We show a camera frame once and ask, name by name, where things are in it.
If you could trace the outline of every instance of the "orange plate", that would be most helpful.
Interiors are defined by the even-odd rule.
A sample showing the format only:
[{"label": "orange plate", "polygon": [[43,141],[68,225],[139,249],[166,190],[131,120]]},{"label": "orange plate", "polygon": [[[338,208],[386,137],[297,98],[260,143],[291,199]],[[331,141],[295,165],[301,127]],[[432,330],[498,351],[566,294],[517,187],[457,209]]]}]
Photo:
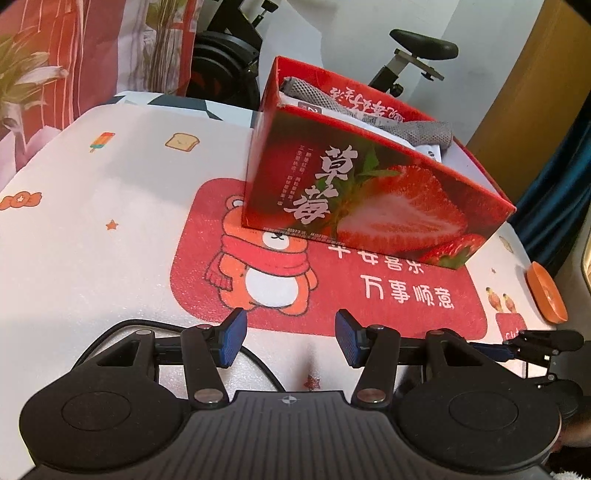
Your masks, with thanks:
[{"label": "orange plate", "polygon": [[546,269],[538,262],[532,262],[525,278],[544,318],[552,323],[566,322],[569,314],[554,280]]}]

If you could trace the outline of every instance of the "strawberry box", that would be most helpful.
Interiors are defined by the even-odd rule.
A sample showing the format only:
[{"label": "strawberry box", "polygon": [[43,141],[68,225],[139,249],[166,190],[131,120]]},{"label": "strawberry box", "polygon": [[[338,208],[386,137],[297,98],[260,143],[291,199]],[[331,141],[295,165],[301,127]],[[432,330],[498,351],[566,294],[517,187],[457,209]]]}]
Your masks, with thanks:
[{"label": "strawberry box", "polygon": [[[286,98],[280,86],[291,77],[354,116]],[[455,138],[438,162],[364,124],[364,114],[433,120],[367,85],[277,57],[261,110],[243,226],[459,268],[515,211]]]}]

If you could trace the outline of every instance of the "white tablecloth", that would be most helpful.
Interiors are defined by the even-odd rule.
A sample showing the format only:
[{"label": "white tablecloth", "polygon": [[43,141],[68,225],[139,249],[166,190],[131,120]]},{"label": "white tablecloth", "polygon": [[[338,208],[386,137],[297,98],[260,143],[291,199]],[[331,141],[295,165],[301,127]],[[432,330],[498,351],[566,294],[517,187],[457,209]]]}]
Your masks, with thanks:
[{"label": "white tablecloth", "polygon": [[[139,106],[150,101],[161,105]],[[210,180],[244,178],[253,113],[202,100],[201,110],[162,106],[166,102],[156,94],[129,93],[117,105],[89,111],[0,194],[0,200],[16,197],[17,205],[27,202],[21,192],[41,193],[37,204],[31,195],[26,206],[0,210],[2,480],[32,466],[18,432],[26,400],[67,372],[105,329],[129,318],[191,326],[212,316],[191,315],[194,308],[179,297],[183,285],[171,286],[171,269],[196,192]],[[115,135],[90,153],[103,132]],[[179,132],[198,137],[199,144],[187,151],[166,147]],[[498,314],[510,310],[529,329],[549,328],[525,283],[529,265],[508,224],[469,260],[486,316],[480,341],[502,341]],[[491,303],[490,292],[500,304]],[[245,345],[288,390],[351,395],[361,372],[347,366],[334,337],[276,330],[250,327]],[[522,373],[520,362],[509,367]],[[236,389],[272,388],[241,355],[220,374],[230,396]],[[162,368],[161,383],[186,396],[181,368]]]}]

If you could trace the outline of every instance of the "red scarf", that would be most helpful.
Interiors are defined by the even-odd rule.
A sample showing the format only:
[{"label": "red scarf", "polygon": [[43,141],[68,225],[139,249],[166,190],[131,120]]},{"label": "red scarf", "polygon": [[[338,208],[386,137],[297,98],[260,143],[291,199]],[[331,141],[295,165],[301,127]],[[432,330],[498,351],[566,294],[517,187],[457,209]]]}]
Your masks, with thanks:
[{"label": "red scarf", "polygon": [[212,285],[229,291],[232,290],[232,279],[219,268],[224,255],[230,255],[255,270],[275,277],[297,277],[310,269],[306,252],[271,250],[235,236],[222,235],[222,249],[209,264],[204,278]]}]

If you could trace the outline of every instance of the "metal screw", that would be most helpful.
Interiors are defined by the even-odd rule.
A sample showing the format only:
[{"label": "metal screw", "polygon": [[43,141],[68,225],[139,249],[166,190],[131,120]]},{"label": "metal screw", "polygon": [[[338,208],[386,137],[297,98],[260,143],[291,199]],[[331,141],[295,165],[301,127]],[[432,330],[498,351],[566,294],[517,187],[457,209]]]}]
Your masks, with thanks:
[{"label": "metal screw", "polygon": [[223,393],[217,388],[202,388],[195,392],[193,398],[201,403],[218,403],[223,399]]},{"label": "metal screw", "polygon": [[379,388],[364,388],[357,392],[357,398],[365,403],[380,403],[386,400],[386,394]]}]

